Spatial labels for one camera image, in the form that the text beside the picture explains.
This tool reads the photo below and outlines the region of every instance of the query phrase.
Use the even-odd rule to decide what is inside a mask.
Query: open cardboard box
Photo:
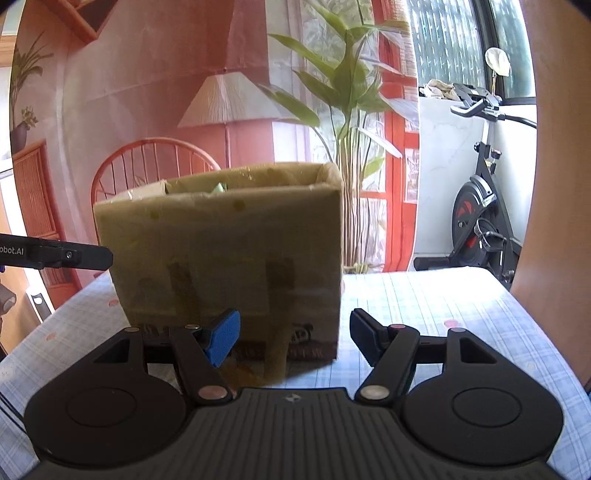
[[[206,326],[231,307],[242,357],[333,359],[341,204],[334,164],[285,163],[163,180],[94,211],[130,323]]]

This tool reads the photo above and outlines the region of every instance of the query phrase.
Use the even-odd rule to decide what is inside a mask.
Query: wooden cabinet
[[[30,145],[15,154],[12,168],[27,235],[64,240],[47,168],[45,141]],[[80,290],[75,272],[68,268],[46,268],[41,270],[41,278],[54,308],[58,308]]]

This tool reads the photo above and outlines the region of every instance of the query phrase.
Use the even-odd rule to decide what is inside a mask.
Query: checkered tablecloth
[[[346,387],[353,394],[370,367],[348,332],[361,307],[385,325],[405,323],[424,335],[461,326],[478,335],[559,399],[564,429],[550,459],[568,480],[591,476],[591,403],[561,355],[517,301],[485,270],[347,275],[338,360],[319,367],[291,364],[283,387]],[[0,363],[0,391],[24,411],[28,399],[108,337],[128,325],[108,274],[70,299]],[[441,372],[419,365],[414,384]],[[0,466],[20,478],[37,463],[30,442],[0,416]]]

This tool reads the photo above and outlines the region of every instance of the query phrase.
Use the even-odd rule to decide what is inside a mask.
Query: wooden shelf
[[[76,11],[100,35],[118,0],[87,0]]]
[[[41,0],[85,44],[99,38],[99,34],[84,20],[67,0]]]

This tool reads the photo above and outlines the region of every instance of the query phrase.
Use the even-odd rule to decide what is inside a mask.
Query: screw
[[[504,272],[501,276],[502,276],[503,280],[511,281],[511,280],[513,280],[513,277],[515,276],[515,270],[508,270],[508,271]]]
[[[382,385],[368,385],[359,392],[366,400],[383,400],[390,395],[390,390]]]
[[[197,392],[204,400],[221,400],[226,397],[228,391],[220,385],[207,385]]]

